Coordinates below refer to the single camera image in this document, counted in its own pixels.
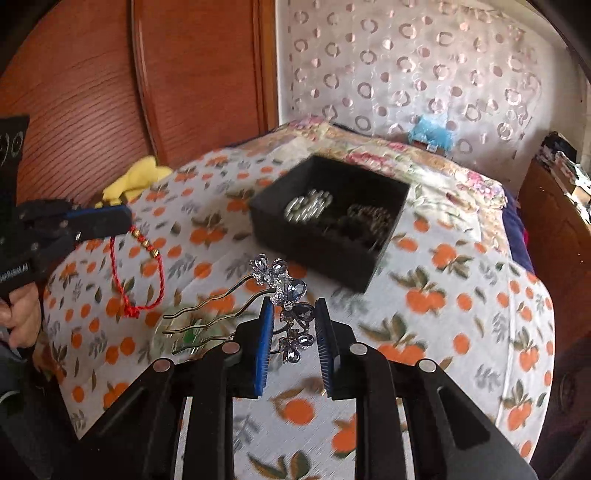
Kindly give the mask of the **person's left hand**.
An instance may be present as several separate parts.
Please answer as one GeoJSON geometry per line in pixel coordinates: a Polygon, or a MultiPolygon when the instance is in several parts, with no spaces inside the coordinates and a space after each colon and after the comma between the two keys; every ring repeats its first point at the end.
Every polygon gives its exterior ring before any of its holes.
{"type": "Polygon", "coordinates": [[[8,303],[1,301],[1,325],[9,330],[8,345],[11,348],[34,346],[41,321],[39,292],[34,283],[12,291],[8,303]]]}

